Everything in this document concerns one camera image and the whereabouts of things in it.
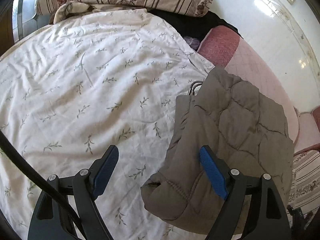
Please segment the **olive green quilted hooded jacket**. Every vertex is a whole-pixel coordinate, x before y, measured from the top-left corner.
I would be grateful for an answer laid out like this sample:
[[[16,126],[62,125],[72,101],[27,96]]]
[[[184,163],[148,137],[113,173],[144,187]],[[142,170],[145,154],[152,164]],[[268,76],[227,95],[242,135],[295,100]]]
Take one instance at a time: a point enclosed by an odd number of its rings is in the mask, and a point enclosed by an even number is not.
[[[223,199],[200,164],[204,145],[246,176],[270,174],[288,203],[294,145],[283,107],[250,82],[216,67],[196,95],[176,98],[164,164],[141,188],[146,210],[186,231],[210,231]]]

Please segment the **large striped floral cushion right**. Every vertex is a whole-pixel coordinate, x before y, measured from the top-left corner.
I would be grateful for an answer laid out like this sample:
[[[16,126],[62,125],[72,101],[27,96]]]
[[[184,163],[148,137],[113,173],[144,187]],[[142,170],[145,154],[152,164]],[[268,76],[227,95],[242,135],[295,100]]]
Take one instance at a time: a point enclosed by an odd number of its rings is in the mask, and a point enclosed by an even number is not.
[[[302,214],[316,213],[319,208],[319,152],[310,150],[293,159],[289,205]]]

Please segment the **white floral bed sheet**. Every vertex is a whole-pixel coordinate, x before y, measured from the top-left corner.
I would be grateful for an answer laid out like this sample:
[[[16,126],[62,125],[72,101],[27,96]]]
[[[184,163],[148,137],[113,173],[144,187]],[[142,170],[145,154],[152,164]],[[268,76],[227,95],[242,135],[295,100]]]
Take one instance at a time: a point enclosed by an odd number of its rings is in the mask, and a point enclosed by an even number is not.
[[[175,100],[213,65],[145,9],[43,27],[1,57],[1,131],[41,176],[75,175],[110,145],[119,161],[97,206],[115,239],[202,239],[144,208],[161,167]]]

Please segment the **pink corner cushion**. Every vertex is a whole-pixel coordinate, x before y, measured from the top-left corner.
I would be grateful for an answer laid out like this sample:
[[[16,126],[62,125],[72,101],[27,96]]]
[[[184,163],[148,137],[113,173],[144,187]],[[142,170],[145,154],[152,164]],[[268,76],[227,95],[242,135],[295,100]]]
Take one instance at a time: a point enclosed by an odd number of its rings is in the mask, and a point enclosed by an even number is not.
[[[319,106],[311,112],[300,113],[299,133],[295,142],[295,155],[309,150],[319,151]]]

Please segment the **black garment behind pillow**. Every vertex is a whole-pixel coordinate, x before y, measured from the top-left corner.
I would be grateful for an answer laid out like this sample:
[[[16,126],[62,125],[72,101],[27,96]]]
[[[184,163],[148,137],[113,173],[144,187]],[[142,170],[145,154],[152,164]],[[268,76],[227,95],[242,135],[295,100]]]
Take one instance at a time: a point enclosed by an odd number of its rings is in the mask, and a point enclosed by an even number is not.
[[[241,36],[236,27],[219,18],[217,14],[211,11],[202,17],[191,17],[158,9],[150,9],[148,12],[162,18],[174,27],[193,50],[198,50],[200,43],[209,31],[220,25]]]

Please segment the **stained glass door panel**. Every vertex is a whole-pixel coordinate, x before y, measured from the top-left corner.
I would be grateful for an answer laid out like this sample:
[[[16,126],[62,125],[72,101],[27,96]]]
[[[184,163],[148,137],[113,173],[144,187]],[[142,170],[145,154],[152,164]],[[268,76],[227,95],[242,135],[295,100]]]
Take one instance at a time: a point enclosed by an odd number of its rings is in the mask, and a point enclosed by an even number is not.
[[[14,0],[12,7],[12,31],[17,42],[37,29],[49,24],[50,16],[37,15],[35,0]]]

